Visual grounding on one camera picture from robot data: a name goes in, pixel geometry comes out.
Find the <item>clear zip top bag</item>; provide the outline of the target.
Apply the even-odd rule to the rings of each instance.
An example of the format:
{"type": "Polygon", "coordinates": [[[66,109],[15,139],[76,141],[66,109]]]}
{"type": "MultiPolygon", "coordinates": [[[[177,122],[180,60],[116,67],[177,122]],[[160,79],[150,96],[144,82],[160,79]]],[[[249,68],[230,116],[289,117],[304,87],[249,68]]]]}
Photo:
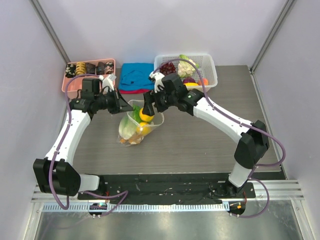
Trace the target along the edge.
{"type": "Polygon", "coordinates": [[[118,142],[131,146],[140,144],[147,135],[164,123],[165,117],[161,112],[155,110],[151,121],[142,120],[140,112],[144,101],[132,99],[128,103],[133,107],[133,111],[126,112],[119,123],[118,142]]]}

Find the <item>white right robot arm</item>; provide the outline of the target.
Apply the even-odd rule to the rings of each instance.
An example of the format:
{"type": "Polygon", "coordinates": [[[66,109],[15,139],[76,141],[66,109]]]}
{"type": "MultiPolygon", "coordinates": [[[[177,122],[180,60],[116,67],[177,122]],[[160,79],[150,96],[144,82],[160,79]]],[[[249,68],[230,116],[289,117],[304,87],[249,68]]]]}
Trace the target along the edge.
{"type": "Polygon", "coordinates": [[[142,113],[153,116],[170,107],[202,119],[229,136],[236,144],[235,165],[228,177],[226,193],[233,198],[244,191],[244,184],[256,163],[269,148],[269,140],[264,132],[266,126],[261,121],[250,122],[221,108],[204,92],[195,88],[189,90],[176,73],[163,75],[160,72],[149,74],[154,89],[144,93],[142,113]]]}

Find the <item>yellow lemon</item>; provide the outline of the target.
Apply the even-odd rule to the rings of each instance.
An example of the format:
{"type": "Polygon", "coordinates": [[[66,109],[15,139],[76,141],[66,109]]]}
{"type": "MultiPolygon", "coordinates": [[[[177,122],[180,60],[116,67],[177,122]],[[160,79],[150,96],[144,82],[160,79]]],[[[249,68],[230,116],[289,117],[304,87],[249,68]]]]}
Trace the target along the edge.
{"type": "Polygon", "coordinates": [[[150,115],[144,114],[143,113],[143,108],[141,108],[140,111],[139,111],[139,117],[143,122],[146,122],[146,123],[150,123],[154,118],[154,116],[150,116],[150,115]]]}

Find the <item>yellow mango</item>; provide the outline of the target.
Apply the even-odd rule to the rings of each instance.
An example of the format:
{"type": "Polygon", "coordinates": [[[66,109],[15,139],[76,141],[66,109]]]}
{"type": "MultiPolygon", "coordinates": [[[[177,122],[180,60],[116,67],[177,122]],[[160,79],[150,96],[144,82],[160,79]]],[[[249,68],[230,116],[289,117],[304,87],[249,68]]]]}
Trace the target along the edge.
{"type": "Polygon", "coordinates": [[[136,127],[136,133],[141,136],[146,136],[152,132],[152,127],[150,127],[148,122],[140,122],[136,127]]]}

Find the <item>green lettuce leaf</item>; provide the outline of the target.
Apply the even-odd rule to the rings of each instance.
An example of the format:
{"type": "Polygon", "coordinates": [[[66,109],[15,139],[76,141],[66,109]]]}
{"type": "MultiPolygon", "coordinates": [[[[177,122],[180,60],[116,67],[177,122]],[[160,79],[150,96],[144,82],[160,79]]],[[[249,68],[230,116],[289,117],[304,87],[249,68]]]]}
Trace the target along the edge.
{"type": "Polygon", "coordinates": [[[119,136],[124,140],[129,140],[136,133],[136,128],[138,124],[141,122],[140,119],[140,107],[138,105],[133,105],[133,111],[129,111],[126,115],[121,119],[118,133],[119,136]]]}

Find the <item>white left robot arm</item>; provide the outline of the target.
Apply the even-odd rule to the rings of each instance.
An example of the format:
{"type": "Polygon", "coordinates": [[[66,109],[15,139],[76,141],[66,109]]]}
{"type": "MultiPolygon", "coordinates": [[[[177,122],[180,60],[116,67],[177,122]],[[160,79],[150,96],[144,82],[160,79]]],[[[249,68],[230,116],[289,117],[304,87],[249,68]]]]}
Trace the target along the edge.
{"type": "Polygon", "coordinates": [[[33,171],[42,193],[73,197],[79,192],[89,191],[93,198],[100,200],[107,192],[97,175],[79,174],[73,168],[73,161],[80,139],[100,110],[110,114],[130,112],[133,107],[126,102],[115,87],[116,76],[94,77],[92,74],[82,75],[82,88],[77,96],[67,99],[68,116],[53,144],[43,159],[37,158],[33,163],[33,171]]]}

